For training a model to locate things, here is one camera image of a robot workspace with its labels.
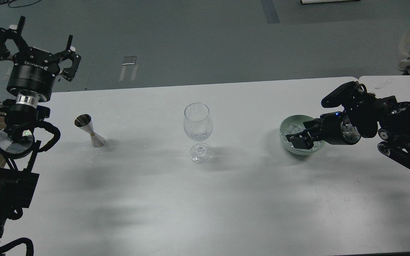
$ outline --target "bowl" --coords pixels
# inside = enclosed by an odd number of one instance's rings
[[[297,155],[311,155],[319,151],[325,145],[325,141],[315,141],[312,149],[296,149],[292,143],[286,138],[286,134],[299,133],[305,129],[303,122],[314,120],[314,118],[305,115],[294,115],[284,119],[279,126],[279,137],[281,144],[289,150],[289,152]]]

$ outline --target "stainless steel jigger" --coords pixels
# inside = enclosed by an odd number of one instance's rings
[[[87,114],[79,115],[75,118],[75,126],[91,135],[91,143],[93,147],[100,148],[105,144],[105,139],[94,132],[91,116]]]

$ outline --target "empty wine glass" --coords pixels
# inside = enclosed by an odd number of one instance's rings
[[[200,102],[192,103],[184,109],[184,131],[194,141],[204,141],[213,131],[213,123],[208,107]],[[189,155],[194,162],[203,163],[211,159],[211,147],[205,143],[195,144]]]

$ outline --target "table surface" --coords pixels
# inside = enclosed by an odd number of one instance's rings
[[[50,256],[410,251],[410,170],[379,153],[380,138],[327,144],[308,157],[280,144],[283,119],[342,110],[320,101],[356,80],[54,93],[42,105],[52,109],[47,121],[61,140],[38,155],[31,207],[7,221],[2,244],[29,237],[36,255]],[[410,101],[410,78],[371,86],[377,97]],[[205,141],[214,156],[205,164],[189,159],[195,142],[184,133],[183,111],[192,102],[207,104],[214,124]],[[104,147],[93,148],[74,126],[84,113]],[[35,136],[48,137],[41,129]]]

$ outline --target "light green bowl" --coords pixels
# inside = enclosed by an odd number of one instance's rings
[[[315,141],[312,149],[296,149],[293,147],[292,143],[289,142],[286,138],[286,134],[288,134],[287,129],[291,124],[298,125],[301,127],[301,130],[304,130],[305,126],[303,125],[303,122],[311,120],[314,120],[314,118],[305,115],[294,115],[284,119],[284,121],[282,121],[281,125],[279,126],[279,137],[281,139],[281,144],[287,150],[297,155],[311,155],[312,153],[319,151],[319,149],[323,148],[325,145],[325,141],[321,140]]]

